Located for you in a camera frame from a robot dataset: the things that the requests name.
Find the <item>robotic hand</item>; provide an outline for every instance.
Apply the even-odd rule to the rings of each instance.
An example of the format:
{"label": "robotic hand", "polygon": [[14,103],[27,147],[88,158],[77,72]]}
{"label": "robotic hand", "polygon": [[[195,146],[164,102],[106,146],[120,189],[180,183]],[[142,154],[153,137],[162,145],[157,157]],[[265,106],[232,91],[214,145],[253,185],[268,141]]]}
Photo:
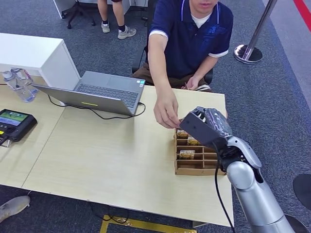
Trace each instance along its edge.
{"label": "robotic hand", "polygon": [[197,107],[180,128],[206,147],[215,148],[247,221],[254,233],[294,233],[260,173],[261,163],[247,142],[232,136],[226,119],[216,109]]}

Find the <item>white cabinet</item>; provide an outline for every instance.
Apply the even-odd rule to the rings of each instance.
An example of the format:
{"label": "white cabinet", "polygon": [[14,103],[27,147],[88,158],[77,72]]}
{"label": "white cabinet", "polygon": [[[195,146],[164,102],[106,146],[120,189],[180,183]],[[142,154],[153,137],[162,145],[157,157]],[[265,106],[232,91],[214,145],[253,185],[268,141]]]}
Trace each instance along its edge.
{"label": "white cabinet", "polygon": [[23,68],[48,86],[73,90],[80,76],[63,39],[0,33],[0,71]]}

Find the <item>water bottle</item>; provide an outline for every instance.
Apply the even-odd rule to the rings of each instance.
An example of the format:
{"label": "water bottle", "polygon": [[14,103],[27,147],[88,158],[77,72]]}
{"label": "water bottle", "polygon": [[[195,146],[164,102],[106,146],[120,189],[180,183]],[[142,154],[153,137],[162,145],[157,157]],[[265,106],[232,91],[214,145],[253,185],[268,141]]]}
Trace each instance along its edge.
{"label": "water bottle", "polygon": [[12,74],[10,71],[3,72],[2,75],[5,83],[15,91],[23,102],[29,103],[35,98],[35,96],[28,89],[28,86],[25,86],[17,75]]}
{"label": "water bottle", "polygon": [[12,68],[11,70],[12,74],[16,74],[17,75],[22,82],[24,83],[25,86],[27,86],[27,88],[31,91],[33,95],[37,94],[38,91],[38,89],[32,87],[33,80],[31,78],[29,74],[28,74],[27,71],[24,69],[20,69],[20,68]]}

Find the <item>cardboard box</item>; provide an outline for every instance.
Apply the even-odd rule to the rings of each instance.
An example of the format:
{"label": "cardboard box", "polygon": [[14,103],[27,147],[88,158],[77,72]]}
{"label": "cardboard box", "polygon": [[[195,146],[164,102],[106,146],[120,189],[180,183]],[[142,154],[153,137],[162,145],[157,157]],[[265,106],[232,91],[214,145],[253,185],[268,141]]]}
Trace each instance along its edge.
{"label": "cardboard box", "polygon": [[[217,155],[214,149],[198,146],[188,146],[187,138],[179,138],[177,130],[174,136],[175,144],[175,174],[190,176],[214,176],[217,165]],[[180,150],[194,150],[193,159],[180,159]],[[226,175],[218,169],[217,175]]]}

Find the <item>khaki pants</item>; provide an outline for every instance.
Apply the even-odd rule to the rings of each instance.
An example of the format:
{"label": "khaki pants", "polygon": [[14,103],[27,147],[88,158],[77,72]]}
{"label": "khaki pants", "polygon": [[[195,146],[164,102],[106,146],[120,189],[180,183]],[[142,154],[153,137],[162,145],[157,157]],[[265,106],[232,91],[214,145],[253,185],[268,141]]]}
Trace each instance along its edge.
{"label": "khaki pants", "polygon": [[[185,83],[187,83],[192,75],[187,75],[182,79],[176,79],[168,77],[168,81],[172,88],[177,88],[180,89],[183,86],[185,86]],[[146,85],[151,85],[153,86],[153,81],[151,78],[150,70],[149,69],[149,65],[147,63],[144,63],[142,67],[136,71],[133,74],[134,78],[137,79],[145,79]],[[207,83],[204,79],[201,79],[199,82],[198,86],[207,85]],[[211,92],[211,90],[206,90],[205,88],[203,89],[204,92]]]}

